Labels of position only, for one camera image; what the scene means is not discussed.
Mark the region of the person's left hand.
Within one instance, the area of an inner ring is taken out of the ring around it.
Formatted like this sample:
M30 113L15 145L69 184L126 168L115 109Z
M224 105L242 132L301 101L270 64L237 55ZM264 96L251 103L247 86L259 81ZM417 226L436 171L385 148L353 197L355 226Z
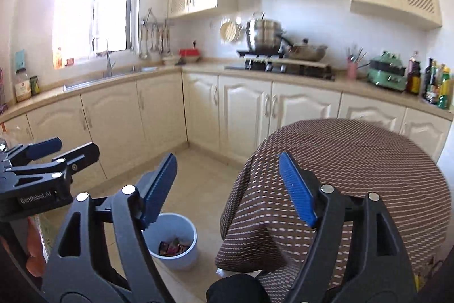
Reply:
M41 278L45 272L46 260L43 254L41 234L33 217L17 221L1 223L1 245L9 255L11 252L9 242L21 241L21 249L26 250L25 267L28 273L35 278Z

